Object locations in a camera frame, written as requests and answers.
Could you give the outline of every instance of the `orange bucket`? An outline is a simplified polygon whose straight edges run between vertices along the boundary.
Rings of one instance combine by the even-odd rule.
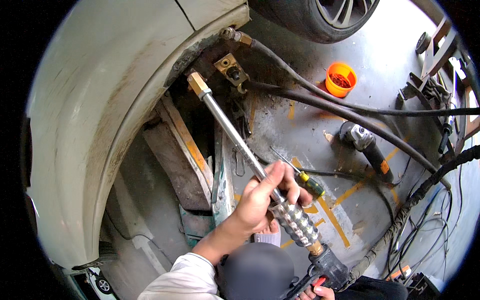
[[[331,74],[340,74],[348,81],[350,87],[341,87],[336,85],[330,78]],[[334,96],[345,97],[348,92],[353,90],[357,84],[357,75],[353,69],[347,64],[341,62],[334,62],[327,69],[327,79],[325,80],[325,85],[327,90]]]

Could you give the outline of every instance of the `concrete floor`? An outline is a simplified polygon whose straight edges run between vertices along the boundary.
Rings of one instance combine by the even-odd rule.
[[[405,16],[416,20],[407,22]],[[332,44],[319,45],[295,36],[289,31],[263,19],[254,12],[252,21],[246,24],[242,31],[262,41],[277,55],[290,63],[300,75],[311,82],[322,82],[325,70],[334,61],[344,61],[356,72],[358,83],[355,89],[345,98],[347,102],[356,102],[376,108],[395,107],[397,90],[405,85],[409,72],[419,74],[423,62],[422,56],[417,56],[414,47],[422,32],[432,34],[435,25],[416,6],[407,0],[381,1],[372,18],[356,34],[348,39]],[[300,90],[298,86],[285,78],[278,79],[278,73],[262,58],[243,61],[236,56],[243,68],[253,78],[267,83],[282,84]],[[252,61],[265,63],[264,68],[251,65]],[[252,136],[249,139],[251,148],[263,158],[273,161],[277,159],[269,149],[273,146],[287,158],[296,158],[305,168],[318,170],[352,170],[352,173],[368,172],[365,157],[358,152],[342,147],[337,140],[330,143],[326,136],[335,135],[341,118],[322,113],[316,108],[306,106],[277,97],[264,97],[249,94],[245,106],[250,116]],[[422,109],[420,102],[410,99],[405,103],[405,109]],[[440,135],[431,120],[418,118],[388,118],[375,120],[386,129],[399,128],[400,135],[413,147],[423,151],[431,162],[436,162],[438,155],[436,147]],[[378,138],[377,144],[388,159],[395,180],[402,175],[408,156],[398,151],[393,145]],[[232,155],[232,169],[235,159]],[[180,232],[180,215],[178,199],[173,188],[156,161],[154,155],[139,134],[132,143],[128,154],[122,163],[120,172],[127,187],[126,193],[134,203],[137,218],[143,220],[145,228],[153,236],[156,244],[163,249],[166,256],[158,251],[152,242],[138,246],[139,241],[123,240],[113,228],[107,217],[104,217],[101,237],[115,243],[119,249],[120,259],[101,269],[111,282],[121,299],[135,299],[138,294],[159,274],[161,269],[168,271],[170,261],[189,251],[184,235]],[[421,167],[412,161],[402,182],[393,190],[382,188],[394,212],[401,205],[421,174]],[[252,173],[248,169],[244,176],[233,174],[234,192],[240,198]],[[426,179],[425,174],[420,182]],[[326,190],[326,195],[314,206],[309,208],[311,218],[317,222],[323,241],[328,243],[340,260],[352,267],[385,232],[390,225],[390,218],[380,196],[372,188],[362,183],[338,178],[320,178]],[[458,169],[447,176],[452,184],[453,209],[449,221],[453,228],[458,215],[459,190]],[[480,182],[479,163],[474,161],[465,164],[462,169],[463,210],[458,228],[450,237],[449,254],[446,263],[445,280],[451,277],[468,249],[473,235],[474,225],[479,216],[480,203],[475,202],[473,183]],[[439,212],[444,191],[440,185],[431,192],[412,211],[413,220],[418,220],[420,213],[427,205],[432,192],[440,188],[439,197],[435,202],[433,212]],[[107,203],[107,209],[114,221],[121,221],[121,209],[118,194],[113,191]],[[433,229],[439,223],[429,224]],[[128,225],[117,225],[124,232],[129,232]],[[411,230],[407,227],[404,236]],[[408,253],[404,264],[415,264],[431,247],[438,236],[439,229],[425,231],[419,234],[413,249]],[[288,235],[282,232],[282,248],[292,257],[297,276],[304,276],[310,264],[307,250],[290,242]],[[386,252],[377,256],[374,264],[365,275],[380,277],[385,270]],[[437,252],[435,256],[423,263],[417,272],[423,271],[439,279],[443,279],[444,254]]]

